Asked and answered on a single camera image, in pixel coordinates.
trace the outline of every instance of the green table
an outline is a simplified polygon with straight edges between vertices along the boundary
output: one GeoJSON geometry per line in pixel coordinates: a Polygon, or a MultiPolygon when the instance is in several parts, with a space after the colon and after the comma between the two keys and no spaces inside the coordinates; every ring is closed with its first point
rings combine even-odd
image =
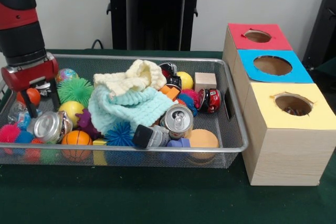
{"type": "MultiPolygon", "coordinates": [[[[220,52],[54,53],[221,58],[220,52]]],[[[336,223],[336,156],[318,187],[251,187],[227,169],[0,166],[1,223],[336,223]]]]}

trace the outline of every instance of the circular hole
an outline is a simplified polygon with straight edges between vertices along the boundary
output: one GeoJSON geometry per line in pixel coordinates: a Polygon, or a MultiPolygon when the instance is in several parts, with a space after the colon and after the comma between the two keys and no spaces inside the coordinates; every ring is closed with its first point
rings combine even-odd
{"type": "Polygon", "coordinates": [[[275,103],[281,110],[296,116],[308,115],[312,109],[308,100],[293,94],[280,95],[275,103]]]}
{"type": "Polygon", "coordinates": [[[259,30],[249,30],[244,34],[244,36],[257,43],[266,43],[272,38],[268,33],[259,30]]]}
{"type": "Polygon", "coordinates": [[[290,73],[293,69],[288,61],[276,56],[260,56],[253,63],[260,71],[273,74],[274,76],[283,76],[290,73]]]}

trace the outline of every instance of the yellow block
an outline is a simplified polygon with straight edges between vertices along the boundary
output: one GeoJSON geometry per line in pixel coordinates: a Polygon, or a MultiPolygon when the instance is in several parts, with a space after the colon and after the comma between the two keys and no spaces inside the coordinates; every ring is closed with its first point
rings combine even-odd
{"type": "MultiPolygon", "coordinates": [[[[106,145],[103,139],[94,140],[93,145],[106,145]]],[[[95,165],[107,165],[104,151],[93,151],[93,162],[95,165]]]]}

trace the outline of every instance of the wire mesh tray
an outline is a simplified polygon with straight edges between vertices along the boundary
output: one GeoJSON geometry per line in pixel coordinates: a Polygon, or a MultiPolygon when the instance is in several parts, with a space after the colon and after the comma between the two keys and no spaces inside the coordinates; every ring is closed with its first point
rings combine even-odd
{"type": "MultiPolygon", "coordinates": [[[[214,114],[199,113],[194,118],[194,129],[207,129],[214,133],[220,148],[151,147],[143,150],[124,146],[0,143],[0,164],[229,168],[237,154],[248,145],[229,68],[222,60],[80,55],[55,57],[60,69],[71,68],[81,78],[91,82],[95,73],[124,72],[136,59],[156,63],[172,62],[177,65],[179,71],[188,72],[192,77],[195,72],[215,73],[217,88],[222,94],[222,105],[214,114]]],[[[0,86],[0,91],[0,126],[3,126],[7,123],[7,115],[16,94],[4,84],[0,86]]],[[[39,105],[42,111],[51,110],[52,107],[52,102],[48,99],[42,99],[39,105]]]]}

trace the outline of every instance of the crochet fabric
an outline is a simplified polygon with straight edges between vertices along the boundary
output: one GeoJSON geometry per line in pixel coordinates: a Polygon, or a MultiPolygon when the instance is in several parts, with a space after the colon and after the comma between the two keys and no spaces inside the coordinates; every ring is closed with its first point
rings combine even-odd
{"type": "Polygon", "coordinates": [[[105,85],[110,90],[110,98],[123,95],[130,89],[142,91],[152,87],[159,90],[166,85],[161,68],[148,60],[136,60],[125,73],[96,73],[93,81],[95,87],[105,85]]]}
{"type": "Polygon", "coordinates": [[[103,135],[121,121],[129,121],[133,131],[139,124],[151,126],[175,104],[162,92],[151,87],[142,92],[129,90],[113,99],[109,97],[109,93],[106,86],[97,86],[88,107],[93,125],[103,135]]]}

